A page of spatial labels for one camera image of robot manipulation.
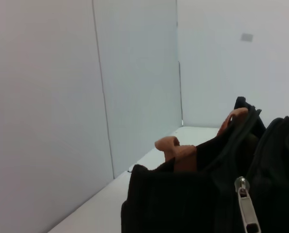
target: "black bag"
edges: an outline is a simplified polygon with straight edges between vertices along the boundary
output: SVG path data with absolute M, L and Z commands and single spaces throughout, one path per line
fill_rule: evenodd
M 122 233 L 289 232 L 289 118 L 265 130 L 260 110 L 241 107 L 243 124 L 197 146 L 198 172 L 173 172 L 174 159 L 134 167 Z

